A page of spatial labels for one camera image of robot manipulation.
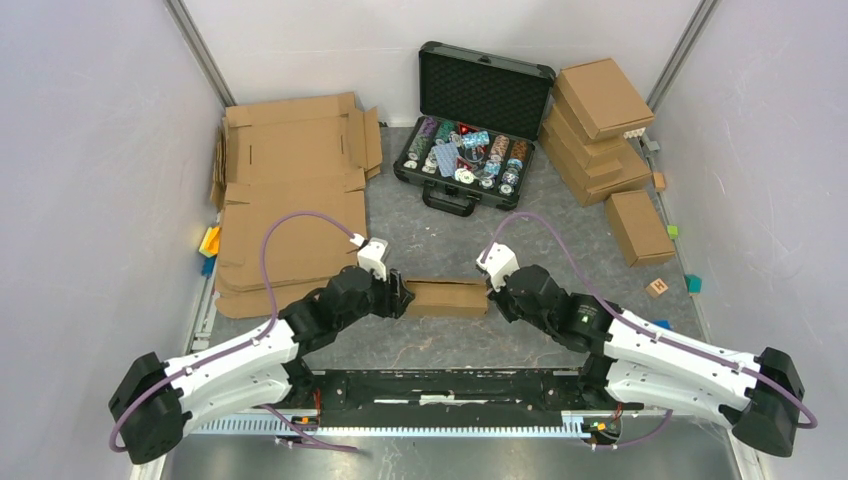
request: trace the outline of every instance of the open case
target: open case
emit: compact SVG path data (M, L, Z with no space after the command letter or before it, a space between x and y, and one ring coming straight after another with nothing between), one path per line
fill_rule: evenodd
M454 215L469 216L478 203L514 209L556 72L438 42L421 47L418 64L424 116L395 175L420 185L424 204Z

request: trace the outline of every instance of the white poker chip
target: white poker chip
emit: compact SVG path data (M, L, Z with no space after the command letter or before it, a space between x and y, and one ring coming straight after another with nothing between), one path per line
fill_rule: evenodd
M471 173L471 171L466 170L464 168L458 169L454 174L454 178L458 182L464 183L466 185L471 185L472 183L474 183L474 180L477 179L477 177L475 177L474 174Z

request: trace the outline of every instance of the toy block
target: toy block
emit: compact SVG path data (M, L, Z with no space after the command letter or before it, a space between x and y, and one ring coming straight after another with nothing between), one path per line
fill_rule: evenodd
M645 291L648 292L648 295L654 298L658 298L660 295L665 293L666 290L668 290L668 285L663 282L662 278L654 280L650 285L645 287Z
M658 192L665 191L665 175L660 172L654 172L654 190Z
M701 277L688 273L683 276L686 279L686 289L690 295L701 293Z

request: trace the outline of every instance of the case lid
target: case lid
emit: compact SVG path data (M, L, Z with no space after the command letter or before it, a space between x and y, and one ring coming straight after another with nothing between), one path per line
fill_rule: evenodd
M418 51L421 113L536 140L556 72L427 42Z

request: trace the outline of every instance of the metal strip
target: metal strip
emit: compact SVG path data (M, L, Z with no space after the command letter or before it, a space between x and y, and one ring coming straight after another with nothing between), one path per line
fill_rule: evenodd
M292 415L284 413L291 419ZM560 427L320 427L310 430L312 435L334 437L453 437L453 438L588 438L580 426L583 417L563 414ZM197 435L296 435L270 413L236 413L219 418L198 428Z
M677 77L677 73L686 61L686 57L689 56L689 52L692 51L692 47L695 45L701 32L703 32L704 26L707 24L718 3L719 0L701 0L692 18L689 19L689 24L686 25L686 30L683 31L683 36L680 37L680 41L674 47L671 58L668 59L668 63L666 63L665 68L660 73L654 89L648 95L648 107L654 113L657 112L657 108L663 98L665 98L666 93L668 93L671 84L674 82L675 77Z
M182 32L186 43L188 43L188 47L191 49L191 53L197 59L200 69L203 70L203 74L206 75L206 79L209 80L209 84L212 85L212 88L218 95L218 99L225 107L234 106L236 101L233 98L233 94L230 92L227 82L224 81L221 71L218 70L218 65L215 64L215 60L212 58L206 42L203 41L200 31L198 31L197 26L191 19L185 3L182 0L165 0L165 6L171 12L174 23L177 24L180 32Z

